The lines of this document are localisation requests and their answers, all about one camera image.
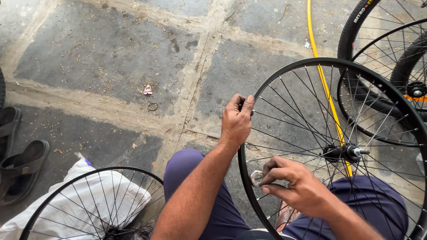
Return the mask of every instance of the yellow hose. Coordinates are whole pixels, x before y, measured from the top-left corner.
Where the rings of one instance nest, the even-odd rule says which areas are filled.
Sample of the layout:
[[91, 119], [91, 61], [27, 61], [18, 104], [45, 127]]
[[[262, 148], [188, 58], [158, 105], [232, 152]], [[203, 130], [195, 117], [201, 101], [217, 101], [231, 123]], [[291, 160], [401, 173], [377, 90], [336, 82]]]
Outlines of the yellow hose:
[[[317, 53], [316, 43], [314, 42], [313, 29], [311, 26], [311, 0], [307, 0], [307, 22], [308, 22], [308, 35], [310, 36], [310, 42], [311, 42], [311, 47], [313, 49], [313, 55], [315, 58], [317, 58], [317, 57], [319, 57], [319, 55]], [[342, 146], [344, 144], [344, 135], [343, 135], [343, 132], [341, 130], [341, 127], [339, 126], [338, 115], [336, 114], [335, 106], [334, 106], [334, 104], [332, 102], [332, 98], [330, 96], [328, 84], [326, 82], [325, 75], [323, 73], [322, 67], [317, 66], [317, 69], [319, 70], [319, 75], [320, 75], [320, 79], [322, 80], [323, 90], [325, 91], [326, 98], [329, 101], [329, 105], [330, 105], [330, 109], [332, 111], [333, 118], [335, 119], [335, 129], [336, 129], [336, 132], [338, 133], [338, 138], [339, 138], [339, 141], [340, 141], [341, 146]], [[347, 176], [351, 177], [353, 175], [353, 173], [351, 172], [350, 163], [345, 161], [345, 164], [347, 165], [347, 168], [346, 168]]]

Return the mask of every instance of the forearm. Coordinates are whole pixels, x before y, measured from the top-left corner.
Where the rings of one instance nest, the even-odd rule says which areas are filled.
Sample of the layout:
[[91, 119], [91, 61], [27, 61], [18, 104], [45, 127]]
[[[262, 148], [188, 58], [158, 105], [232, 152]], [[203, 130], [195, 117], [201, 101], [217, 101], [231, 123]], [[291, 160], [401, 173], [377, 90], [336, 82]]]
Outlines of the forearm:
[[181, 183], [159, 216], [152, 239], [198, 239], [237, 149], [218, 144]]
[[326, 221], [339, 240], [384, 240], [367, 222], [346, 204], [339, 201]]

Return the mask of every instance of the stain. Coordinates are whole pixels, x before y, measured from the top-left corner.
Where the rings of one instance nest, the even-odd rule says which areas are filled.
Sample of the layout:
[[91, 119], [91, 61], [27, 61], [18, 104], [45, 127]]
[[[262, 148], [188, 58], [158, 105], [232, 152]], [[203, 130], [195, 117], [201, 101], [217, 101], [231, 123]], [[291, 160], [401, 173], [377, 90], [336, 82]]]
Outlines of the stain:
[[188, 41], [187, 42], [187, 45], [185, 46], [185, 48], [187, 49], [187, 50], [190, 50], [190, 47], [191, 46], [197, 46], [197, 44], [199, 43], [199, 41], [197, 41], [197, 40], [194, 40], [194, 41]]
[[176, 38], [170, 40], [170, 42], [173, 44], [173, 49], [175, 50], [176, 53], [179, 52], [179, 46], [178, 43], [176, 42]]

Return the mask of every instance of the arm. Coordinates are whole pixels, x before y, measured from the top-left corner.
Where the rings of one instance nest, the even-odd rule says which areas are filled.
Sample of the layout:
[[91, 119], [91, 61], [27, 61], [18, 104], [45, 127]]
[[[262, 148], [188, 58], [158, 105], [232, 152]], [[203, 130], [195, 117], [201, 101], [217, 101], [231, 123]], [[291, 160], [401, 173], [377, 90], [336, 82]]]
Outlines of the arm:
[[217, 146], [181, 183], [169, 199], [151, 239], [198, 239], [208, 223], [219, 187], [233, 156], [251, 131], [254, 97], [234, 95], [222, 114]]
[[[284, 200], [289, 206], [310, 217], [326, 220], [340, 240], [384, 240], [367, 222], [333, 195], [301, 163], [273, 157], [264, 165], [261, 190]], [[288, 188], [271, 184], [285, 179]]]

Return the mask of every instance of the brown shoe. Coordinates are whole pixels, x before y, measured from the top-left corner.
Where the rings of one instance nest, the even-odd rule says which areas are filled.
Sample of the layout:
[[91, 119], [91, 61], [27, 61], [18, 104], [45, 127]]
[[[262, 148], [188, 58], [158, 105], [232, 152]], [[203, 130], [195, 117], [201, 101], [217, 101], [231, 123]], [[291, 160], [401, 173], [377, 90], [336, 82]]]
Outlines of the brown shoe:
[[298, 212], [298, 210], [290, 207], [284, 201], [281, 201], [281, 210], [277, 217], [276, 231], [281, 232], [286, 225], [297, 219], [299, 215], [301, 215], [301, 213]]

